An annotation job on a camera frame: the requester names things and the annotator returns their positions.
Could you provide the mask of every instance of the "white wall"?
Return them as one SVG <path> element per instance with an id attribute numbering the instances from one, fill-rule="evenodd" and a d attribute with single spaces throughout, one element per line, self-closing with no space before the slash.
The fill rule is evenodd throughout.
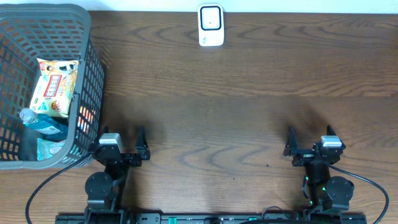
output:
<path id="1" fill-rule="evenodd" d="M 87 10 L 193 12 L 218 3 L 226 12 L 398 13 L 398 0 L 0 0 L 0 3 L 74 3 Z"/>

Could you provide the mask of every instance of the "wooden tabletop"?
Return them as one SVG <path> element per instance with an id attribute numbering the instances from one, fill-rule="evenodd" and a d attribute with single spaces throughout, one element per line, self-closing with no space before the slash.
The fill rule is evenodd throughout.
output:
<path id="1" fill-rule="evenodd" d="M 130 172 L 124 204 L 164 213 L 300 208 L 303 167 L 282 155 L 287 127 L 311 147 L 331 124 L 347 148 L 336 166 L 382 185 L 398 222 L 398 17 L 225 13 L 221 47 L 200 47 L 196 13 L 91 12 L 107 66 L 102 125 L 134 146 L 145 125 L 152 153 Z M 34 223 L 81 213 L 97 162 L 47 184 Z M 56 172 L 0 172 L 0 222 L 24 223 L 34 189 Z M 350 211 L 372 223 L 384 206 L 355 185 Z"/>

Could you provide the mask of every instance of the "basket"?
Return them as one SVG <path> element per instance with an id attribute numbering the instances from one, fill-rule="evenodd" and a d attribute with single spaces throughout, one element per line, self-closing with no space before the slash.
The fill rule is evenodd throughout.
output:
<path id="1" fill-rule="evenodd" d="M 0 5 L 0 169 L 66 167 L 98 135 L 104 70 L 90 40 L 91 17 L 74 4 Z M 40 75 L 36 58 L 79 60 L 68 137 L 53 157 L 38 161 L 30 130 L 17 117 L 29 107 Z M 91 157 L 81 162 L 81 167 Z"/>

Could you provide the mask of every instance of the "blue plastic packet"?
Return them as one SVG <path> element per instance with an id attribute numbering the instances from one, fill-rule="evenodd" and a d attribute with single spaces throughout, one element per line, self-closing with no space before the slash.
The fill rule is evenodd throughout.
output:
<path id="1" fill-rule="evenodd" d="M 65 144 L 65 140 L 60 142 L 53 142 L 37 138 L 37 160 L 42 161 L 50 159 L 53 155 L 62 149 Z"/>

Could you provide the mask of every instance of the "blue bottle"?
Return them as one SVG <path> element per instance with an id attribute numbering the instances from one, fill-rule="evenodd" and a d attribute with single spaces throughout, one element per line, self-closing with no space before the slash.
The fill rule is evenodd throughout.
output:
<path id="1" fill-rule="evenodd" d="M 68 127 L 54 121 L 47 114 L 38 114 L 29 108 L 24 108 L 19 117 L 27 128 L 42 133 L 47 140 L 62 141 L 68 136 Z"/>

